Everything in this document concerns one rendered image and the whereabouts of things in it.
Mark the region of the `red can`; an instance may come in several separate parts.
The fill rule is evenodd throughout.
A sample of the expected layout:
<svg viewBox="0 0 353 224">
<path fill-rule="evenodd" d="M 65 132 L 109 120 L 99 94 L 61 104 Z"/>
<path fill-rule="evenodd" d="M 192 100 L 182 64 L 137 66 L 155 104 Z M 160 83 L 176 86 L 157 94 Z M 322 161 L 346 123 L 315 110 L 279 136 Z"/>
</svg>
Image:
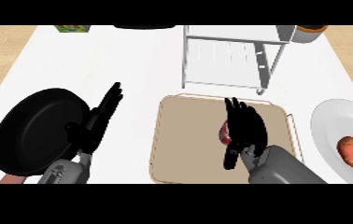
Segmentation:
<svg viewBox="0 0 353 224">
<path fill-rule="evenodd" d="M 223 122 L 222 127 L 219 129 L 219 141 L 223 145 L 229 145 L 232 143 L 232 138 L 229 135 L 227 122 Z"/>
</svg>

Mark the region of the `beige tray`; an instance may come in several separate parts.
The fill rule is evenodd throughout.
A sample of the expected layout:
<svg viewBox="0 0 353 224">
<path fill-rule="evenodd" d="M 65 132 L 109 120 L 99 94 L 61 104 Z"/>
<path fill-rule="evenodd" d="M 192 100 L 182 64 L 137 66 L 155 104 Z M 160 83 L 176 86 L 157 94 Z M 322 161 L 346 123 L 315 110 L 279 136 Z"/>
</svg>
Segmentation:
<svg viewBox="0 0 353 224">
<path fill-rule="evenodd" d="M 242 163 L 223 169 L 226 145 L 219 131 L 226 121 L 225 99 L 196 94 L 170 95 L 160 102 L 149 171 L 157 183 L 245 184 Z"/>
</svg>

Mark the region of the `orange vegetable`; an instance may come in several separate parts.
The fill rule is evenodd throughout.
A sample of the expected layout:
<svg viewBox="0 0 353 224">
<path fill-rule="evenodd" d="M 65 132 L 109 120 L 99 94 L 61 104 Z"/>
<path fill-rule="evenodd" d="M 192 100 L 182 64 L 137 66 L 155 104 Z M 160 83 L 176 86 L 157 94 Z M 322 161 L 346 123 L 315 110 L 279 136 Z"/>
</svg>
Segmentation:
<svg viewBox="0 0 353 224">
<path fill-rule="evenodd" d="M 338 144 L 337 144 L 337 150 L 341 155 L 344 163 L 353 167 L 353 137 L 346 136 Z"/>
</svg>

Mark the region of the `green box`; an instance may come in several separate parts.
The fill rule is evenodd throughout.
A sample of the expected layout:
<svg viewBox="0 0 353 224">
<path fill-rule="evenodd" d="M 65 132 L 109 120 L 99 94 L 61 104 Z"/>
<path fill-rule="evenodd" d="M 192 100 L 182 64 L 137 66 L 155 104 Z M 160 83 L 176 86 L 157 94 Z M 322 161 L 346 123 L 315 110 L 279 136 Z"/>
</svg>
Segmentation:
<svg viewBox="0 0 353 224">
<path fill-rule="evenodd" d="M 55 25 L 59 33 L 89 33 L 90 25 Z"/>
</svg>

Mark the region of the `black frying pan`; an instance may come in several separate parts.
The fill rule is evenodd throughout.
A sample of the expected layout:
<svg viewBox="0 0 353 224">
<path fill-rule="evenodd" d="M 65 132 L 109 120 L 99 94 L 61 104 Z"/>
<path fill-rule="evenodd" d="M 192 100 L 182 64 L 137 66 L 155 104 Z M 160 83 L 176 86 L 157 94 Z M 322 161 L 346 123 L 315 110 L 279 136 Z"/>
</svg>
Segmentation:
<svg viewBox="0 0 353 224">
<path fill-rule="evenodd" d="M 65 89 L 28 96 L 0 122 L 0 170 L 10 175 L 43 175 L 59 159 L 71 160 L 77 148 L 65 126 L 80 124 L 90 113 L 81 98 Z"/>
</svg>

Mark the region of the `grey pot with brown rim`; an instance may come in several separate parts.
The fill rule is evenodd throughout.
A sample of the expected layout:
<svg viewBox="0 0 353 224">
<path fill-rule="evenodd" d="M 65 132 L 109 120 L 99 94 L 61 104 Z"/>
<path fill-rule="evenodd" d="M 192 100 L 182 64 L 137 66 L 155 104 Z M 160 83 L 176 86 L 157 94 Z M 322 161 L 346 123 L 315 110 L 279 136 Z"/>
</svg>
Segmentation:
<svg viewBox="0 0 353 224">
<path fill-rule="evenodd" d="M 291 41 L 301 44 L 310 43 L 319 38 L 325 30 L 326 25 L 298 25 Z"/>
</svg>

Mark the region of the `black appliance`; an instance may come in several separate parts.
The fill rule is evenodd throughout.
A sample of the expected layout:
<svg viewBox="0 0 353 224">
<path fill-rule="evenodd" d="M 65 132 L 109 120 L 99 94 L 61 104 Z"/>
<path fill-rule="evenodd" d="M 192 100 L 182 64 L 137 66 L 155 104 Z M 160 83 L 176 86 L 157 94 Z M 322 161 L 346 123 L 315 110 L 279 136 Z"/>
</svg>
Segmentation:
<svg viewBox="0 0 353 224">
<path fill-rule="evenodd" d="M 174 28 L 174 25 L 114 25 L 115 28 L 120 29 L 131 29 L 131 30 L 158 30 L 158 29 L 170 29 Z"/>
</svg>

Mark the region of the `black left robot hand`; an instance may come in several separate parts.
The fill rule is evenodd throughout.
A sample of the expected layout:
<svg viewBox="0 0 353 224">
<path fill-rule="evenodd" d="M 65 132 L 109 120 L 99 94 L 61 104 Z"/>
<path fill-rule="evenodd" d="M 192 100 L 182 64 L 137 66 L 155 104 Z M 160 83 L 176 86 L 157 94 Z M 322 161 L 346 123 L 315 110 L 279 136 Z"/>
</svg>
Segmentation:
<svg viewBox="0 0 353 224">
<path fill-rule="evenodd" d="M 68 141 L 72 146 L 86 154 L 96 151 L 112 118 L 118 103 L 123 99 L 120 83 L 115 82 L 109 88 L 102 102 L 89 113 L 81 124 L 69 122 L 65 126 Z"/>
</svg>

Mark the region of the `white plate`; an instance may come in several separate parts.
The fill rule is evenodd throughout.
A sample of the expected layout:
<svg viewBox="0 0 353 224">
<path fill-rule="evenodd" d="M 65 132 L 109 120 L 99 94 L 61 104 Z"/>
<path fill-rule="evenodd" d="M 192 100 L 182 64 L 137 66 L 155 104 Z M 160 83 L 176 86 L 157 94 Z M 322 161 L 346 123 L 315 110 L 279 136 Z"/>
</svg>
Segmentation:
<svg viewBox="0 0 353 224">
<path fill-rule="evenodd" d="M 341 179 L 353 184 L 353 167 L 343 161 L 337 145 L 340 140 L 353 137 L 353 101 L 329 99 L 315 108 L 310 130 L 316 148 L 331 169 Z"/>
</svg>

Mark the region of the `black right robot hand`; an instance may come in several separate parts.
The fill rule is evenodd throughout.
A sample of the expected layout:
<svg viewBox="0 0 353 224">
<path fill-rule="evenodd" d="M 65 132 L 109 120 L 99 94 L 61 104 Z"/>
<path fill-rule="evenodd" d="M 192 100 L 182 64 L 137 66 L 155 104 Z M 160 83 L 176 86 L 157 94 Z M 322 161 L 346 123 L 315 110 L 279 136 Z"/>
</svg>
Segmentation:
<svg viewBox="0 0 353 224">
<path fill-rule="evenodd" d="M 227 111 L 227 129 L 230 144 L 227 145 L 223 168 L 232 170 L 236 167 L 239 153 L 251 147 L 251 154 L 257 158 L 267 146 L 267 131 L 263 119 L 256 108 L 236 98 L 225 99 Z"/>
</svg>

